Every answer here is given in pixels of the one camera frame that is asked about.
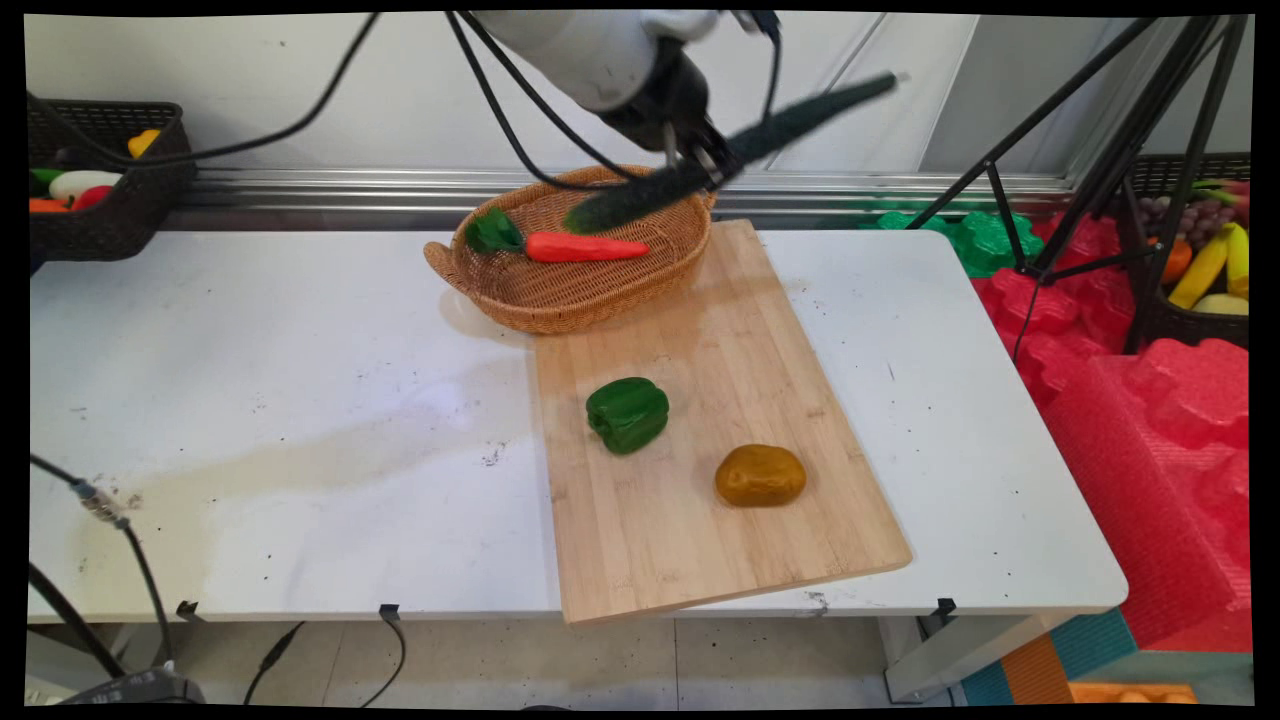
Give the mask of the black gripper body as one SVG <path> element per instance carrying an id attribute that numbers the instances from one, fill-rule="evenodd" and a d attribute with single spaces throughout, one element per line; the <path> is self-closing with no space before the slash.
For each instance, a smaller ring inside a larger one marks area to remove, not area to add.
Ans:
<path id="1" fill-rule="evenodd" d="M 639 91 L 600 119 L 640 149 L 663 152 L 675 141 L 677 152 L 721 152 L 724 136 L 707 113 L 705 76 L 684 51 L 682 42 L 659 42 L 654 65 Z"/>

